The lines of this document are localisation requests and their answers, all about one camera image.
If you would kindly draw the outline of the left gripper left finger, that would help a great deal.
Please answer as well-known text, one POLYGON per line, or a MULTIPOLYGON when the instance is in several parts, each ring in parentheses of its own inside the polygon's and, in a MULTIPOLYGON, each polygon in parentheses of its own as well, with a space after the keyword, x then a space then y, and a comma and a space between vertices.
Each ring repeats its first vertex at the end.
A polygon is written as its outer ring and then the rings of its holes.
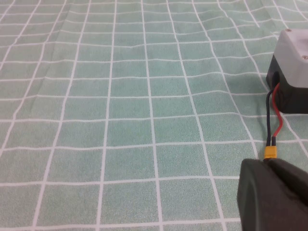
POLYGON ((306 231, 308 205, 268 166, 268 160, 241 163, 237 204, 244 231, 306 231))

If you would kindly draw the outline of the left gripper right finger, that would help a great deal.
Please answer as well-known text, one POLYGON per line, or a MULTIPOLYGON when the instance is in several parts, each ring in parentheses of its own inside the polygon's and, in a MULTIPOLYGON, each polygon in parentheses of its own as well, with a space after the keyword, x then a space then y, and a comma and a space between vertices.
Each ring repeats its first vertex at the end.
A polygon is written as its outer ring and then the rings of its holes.
POLYGON ((268 166, 294 192, 303 204, 308 204, 308 173, 282 159, 271 158, 268 166))

